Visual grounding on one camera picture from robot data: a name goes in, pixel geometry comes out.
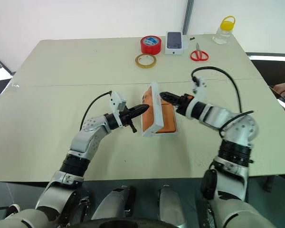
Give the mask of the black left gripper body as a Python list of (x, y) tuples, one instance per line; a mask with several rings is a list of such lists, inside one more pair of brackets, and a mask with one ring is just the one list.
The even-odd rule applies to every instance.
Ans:
[(119, 118), (122, 122), (122, 125), (124, 127), (130, 126), (133, 133), (137, 132), (137, 129), (135, 128), (132, 119), (134, 114), (135, 108), (125, 108), (123, 111), (120, 112)]

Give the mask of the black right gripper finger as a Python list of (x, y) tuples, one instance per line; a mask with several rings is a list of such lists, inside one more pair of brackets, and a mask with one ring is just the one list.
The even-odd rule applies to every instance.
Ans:
[(179, 105), (179, 97), (178, 96), (161, 96), (162, 100), (165, 102), (173, 105), (173, 106), (178, 106)]
[(179, 96), (172, 94), (170, 92), (160, 92), (160, 97), (162, 100), (179, 100)]

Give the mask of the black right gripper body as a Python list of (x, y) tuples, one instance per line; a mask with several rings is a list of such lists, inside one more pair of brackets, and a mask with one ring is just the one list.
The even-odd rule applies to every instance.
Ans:
[(193, 100), (194, 96), (189, 94), (184, 94), (180, 96), (177, 105), (176, 112), (181, 115), (186, 115), (186, 110), (188, 108), (189, 103)]

